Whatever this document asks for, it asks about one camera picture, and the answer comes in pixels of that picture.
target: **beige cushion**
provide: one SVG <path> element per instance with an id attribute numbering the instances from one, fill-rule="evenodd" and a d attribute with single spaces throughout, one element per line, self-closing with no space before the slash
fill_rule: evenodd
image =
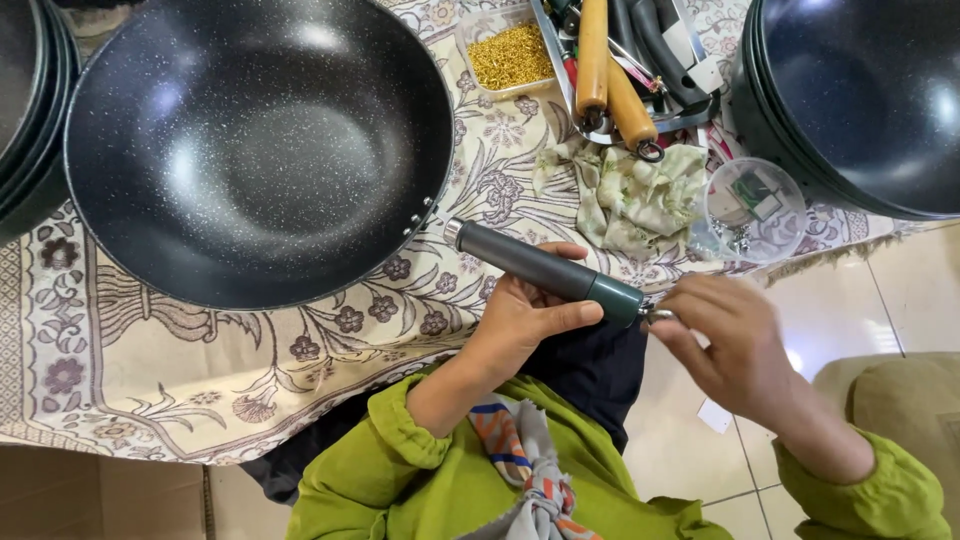
<path id="1" fill-rule="evenodd" d="M 853 382 L 853 423 L 914 455 L 944 487 L 944 517 L 960 530 L 960 354 L 909 355 Z"/>

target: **patterned scarf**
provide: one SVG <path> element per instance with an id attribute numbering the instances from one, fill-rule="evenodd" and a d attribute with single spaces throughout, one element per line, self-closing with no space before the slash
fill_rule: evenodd
<path id="1" fill-rule="evenodd" d="M 522 487 L 513 507 L 465 540 L 602 540 L 570 519 L 575 494 L 560 472 L 546 413 L 530 400 L 489 394 L 467 416 L 507 483 Z"/>

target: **green sleeve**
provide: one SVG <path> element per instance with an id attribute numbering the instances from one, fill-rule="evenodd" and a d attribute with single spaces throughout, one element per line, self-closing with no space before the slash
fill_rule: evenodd
<path id="1" fill-rule="evenodd" d="M 423 469 L 444 461 L 450 438 L 418 428 L 406 408 L 410 376 L 367 402 L 370 416 L 317 456 L 300 481 L 287 538 L 380 539 L 387 508 Z"/>
<path id="2" fill-rule="evenodd" d="M 857 431 L 874 447 L 876 467 L 855 485 L 813 477 L 779 442 L 774 443 L 783 487 L 810 517 L 797 527 L 797 534 L 804 540 L 951 538 L 941 515 L 944 492 L 936 477 L 893 441 Z"/>

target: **tablecloth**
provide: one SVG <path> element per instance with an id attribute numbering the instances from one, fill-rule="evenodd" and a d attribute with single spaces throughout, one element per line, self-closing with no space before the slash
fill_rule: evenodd
<path id="1" fill-rule="evenodd" d="M 454 44 L 464 12 L 500 3 L 384 4 L 429 46 L 453 96 L 456 157 L 442 208 L 530 243 L 587 245 L 590 267 L 655 295 L 685 272 L 755 269 L 676 248 L 641 261 L 589 246 L 574 230 L 572 171 L 559 172 L 541 197 L 530 182 L 537 153 L 576 136 L 559 91 L 492 103 Z M 747 6 L 687 0 L 725 75 Z M 827 207 L 809 215 L 797 255 L 898 226 Z M 0 249 L 0 442 L 217 465 L 255 458 L 350 395 L 449 355 L 468 337 L 498 275 L 422 233 L 365 282 L 309 306 L 193 307 L 118 270 L 67 203 Z"/>

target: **crumpled cloth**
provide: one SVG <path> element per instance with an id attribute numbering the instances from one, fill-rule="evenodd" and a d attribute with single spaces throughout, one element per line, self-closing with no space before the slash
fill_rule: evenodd
<path id="1" fill-rule="evenodd" d="M 540 196 L 557 168 L 572 161 L 580 190 L 577 230 L 593 245 L 648 257 L 687 239 L 707 183 L 705 148 L 674 144 L 648 163 L 615 146 L 571 140 L 540 152 L 534 191 Z"/>
<path id="2" fill-rule="evenodd" d="M 488 394 L 467 417 L 497 472 L 507 483 L 523 487 L 523 493 L 500 517 L 461 539 L 602 540 L 570 518 L 576 495 L 570 476 L 557 466 L 545 412 L 530 400 Z"/>

